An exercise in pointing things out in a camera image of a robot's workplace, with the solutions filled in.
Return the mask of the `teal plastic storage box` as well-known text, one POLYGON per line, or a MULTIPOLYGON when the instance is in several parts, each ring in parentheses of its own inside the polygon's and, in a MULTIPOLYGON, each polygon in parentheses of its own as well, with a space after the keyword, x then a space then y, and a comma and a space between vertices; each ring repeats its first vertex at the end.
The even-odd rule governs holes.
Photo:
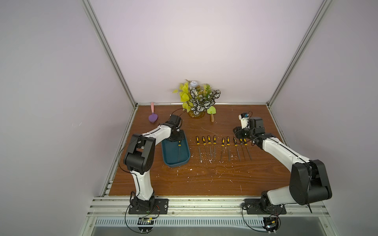
POLYGON ((163 162, 171 168, 180 167, 186 165, 190 158, 191 153, 189 145, 186 139, 181 141, 180 162, 177 162, 178 154, 178 142, 170 142, 168 139, 164 139, 161 143, 163 162))

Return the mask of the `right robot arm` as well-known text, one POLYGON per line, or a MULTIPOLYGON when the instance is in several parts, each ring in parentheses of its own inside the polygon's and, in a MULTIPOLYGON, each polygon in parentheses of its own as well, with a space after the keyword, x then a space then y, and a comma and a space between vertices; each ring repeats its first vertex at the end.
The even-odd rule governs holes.
POLYGON ((273 134, 266 133, 260 117, 242 113, 239 120, 241 125, 233 129, 236 138, 244 144, 251 141, 290 171, 289 185, 263 192, 261 207, 309 205, 332 198, 326 166, 322 161, 311 160, 286 146, 273 134))

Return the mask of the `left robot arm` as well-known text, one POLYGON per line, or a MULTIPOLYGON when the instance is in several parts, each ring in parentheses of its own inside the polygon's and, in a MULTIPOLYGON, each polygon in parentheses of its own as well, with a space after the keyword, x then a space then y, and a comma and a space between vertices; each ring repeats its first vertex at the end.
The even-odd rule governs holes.
POLYGON ((134 134, 128 145, 124 163, 132 174, 136 194, 135 204, 150 208, 154 205, 154 190, 151 185, 150 169, 153 165, 155 147, 164 140, 181 145, 184 132, 180 129, 182 119, 171 115, 169 120, 157 128, 143 134, 134 134))

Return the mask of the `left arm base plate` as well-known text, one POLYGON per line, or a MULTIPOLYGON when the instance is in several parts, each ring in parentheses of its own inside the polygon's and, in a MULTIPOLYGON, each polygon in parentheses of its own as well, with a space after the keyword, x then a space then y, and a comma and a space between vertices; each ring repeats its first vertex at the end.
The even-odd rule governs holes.
POLYGON ((169 199, 155 198, 154 196, 150 200, 141 200, 139 198, 133 198, 128 210, 128 214, 162 214, 165 215, 168 212, 169 199))

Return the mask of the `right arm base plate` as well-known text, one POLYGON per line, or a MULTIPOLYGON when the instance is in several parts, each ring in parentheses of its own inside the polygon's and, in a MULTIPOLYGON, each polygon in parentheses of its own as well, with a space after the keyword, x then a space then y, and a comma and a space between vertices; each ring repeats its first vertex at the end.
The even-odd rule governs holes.
POLYGON ((287 214, 284 205, 272 205, 268 200, 247 198, 241 204, 247 214, 255 215, 284 215, 287 214))

